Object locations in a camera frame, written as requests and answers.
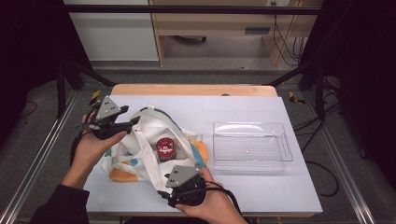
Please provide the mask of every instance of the white table surface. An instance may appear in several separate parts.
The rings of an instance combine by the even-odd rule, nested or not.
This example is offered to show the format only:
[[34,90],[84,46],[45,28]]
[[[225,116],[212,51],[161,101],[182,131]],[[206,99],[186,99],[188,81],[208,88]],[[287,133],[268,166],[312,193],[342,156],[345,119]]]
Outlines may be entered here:
[[[117,122],[128,121],[134,112],[155,105],[165,111],[182,128],[204,134],[204,143],[213,152],[213,123],[280,122],[284,125],[293,161],[285,162],[285,171],[259,175],[224,174],[209,169],[216,181],[236,197],[241,211],[254,216],[309,217],[322,208],[304,158],[292,130],[289,116],[280,97],[261,96],[139,96],[113,95],[118,105],[128,105],[127,113]],[[111,181],[99,162],[93,169],[85,189],[90,191],[89,213],[124,215],[178,216],[181,213],[168,206],[149,182],[118,183]]]

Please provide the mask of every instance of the red can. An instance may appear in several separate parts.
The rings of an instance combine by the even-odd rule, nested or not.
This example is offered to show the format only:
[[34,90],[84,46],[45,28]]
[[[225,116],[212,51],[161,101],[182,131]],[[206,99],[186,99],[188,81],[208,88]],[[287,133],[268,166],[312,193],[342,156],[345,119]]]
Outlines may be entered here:
[[174,160],[176,158],[175,142],[170,138],[162,138],[155,145],[161,162]]

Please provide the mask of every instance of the black sleeve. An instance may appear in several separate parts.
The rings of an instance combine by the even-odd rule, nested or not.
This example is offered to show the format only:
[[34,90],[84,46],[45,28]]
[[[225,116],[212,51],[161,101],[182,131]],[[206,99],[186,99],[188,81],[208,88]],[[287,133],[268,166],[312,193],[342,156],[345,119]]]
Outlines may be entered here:
[[29,223],[89,224],[85,207],[89,195],[86,190],[58,185],[47,203],[35,210]]

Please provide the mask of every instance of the clear plastic container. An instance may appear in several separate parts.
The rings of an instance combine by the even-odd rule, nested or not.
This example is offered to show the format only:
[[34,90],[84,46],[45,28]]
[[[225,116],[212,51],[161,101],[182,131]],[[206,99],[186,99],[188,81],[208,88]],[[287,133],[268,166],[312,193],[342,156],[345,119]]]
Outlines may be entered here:
[[215,122],[213,152],[220,171],[279,172],[293,160],[282,123]]

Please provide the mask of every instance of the human hand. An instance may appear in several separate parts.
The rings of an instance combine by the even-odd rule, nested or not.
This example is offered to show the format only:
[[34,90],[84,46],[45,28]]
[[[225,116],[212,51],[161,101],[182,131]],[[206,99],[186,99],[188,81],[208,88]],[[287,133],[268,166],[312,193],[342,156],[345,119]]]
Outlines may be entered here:
[[93,166],[99,162],[106,150],[117,144],[126,134],[127,132],[121,132],[101,140],[93,135],[91,131],[84,130],[76,148],[72,166],[62,184],[76,189],[83,189]]
[[[207,181],[207,188],[219,188],[217,185],[219,183],[215,183],[209,169],[201,169],[201,175],[204,180]],[[246,223],[236,210],[228,195],[219,190],[207,191],[205,199],[200,205],[188,206],[185,204],[176,204],[176,209],[182,211],[189,217],[198,217],[211,224]]]

